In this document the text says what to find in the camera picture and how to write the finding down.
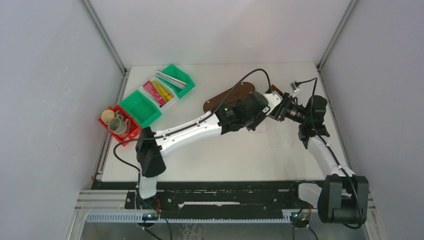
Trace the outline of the clear acrylic organizer rack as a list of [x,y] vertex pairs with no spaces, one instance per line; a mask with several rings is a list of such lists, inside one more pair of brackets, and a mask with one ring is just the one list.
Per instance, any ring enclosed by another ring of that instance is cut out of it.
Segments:
[[277,88],[274,84],[272,84],[266,91],[265,91],[265,93],[266,94],[271,94],[271,93],[273,93],[273,92],[276,92],[276,93],[278,93],[281,97],[284,95],[284,93],[279,89],[279,88]]

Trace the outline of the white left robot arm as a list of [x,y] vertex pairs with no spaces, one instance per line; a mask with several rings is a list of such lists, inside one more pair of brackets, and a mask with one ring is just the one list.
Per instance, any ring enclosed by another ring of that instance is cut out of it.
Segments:
[[157,200],[158,177],[166,170],[164,158],[179,147],[199,140],[237,132],[243,128],[255,131],[282,102],[282,96],[271,93],[250,93],[234,104],[222,103],[204,115],[174,128],[154,132],[142,130],[136,143],[136,159],[140,166],[137,202],[143,208],[153,207]]

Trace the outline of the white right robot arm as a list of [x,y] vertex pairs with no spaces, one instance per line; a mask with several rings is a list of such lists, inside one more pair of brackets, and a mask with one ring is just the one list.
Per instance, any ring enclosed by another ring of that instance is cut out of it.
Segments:
[[314,157],[325,180],[321,186],[302,183],[289,194],[289,203],[302,208],[309,203],[317,209],[322,223],[342,224],[359,229],[367,219],[369,182],[357,175],[333,150],[330,134],[324,125],[327,100],[320,95],[309,98],[307,105],[294,102],[289,93],[267,94],[272,109],[269,117],[276,121],[290,119],[299,123],[298,137]]

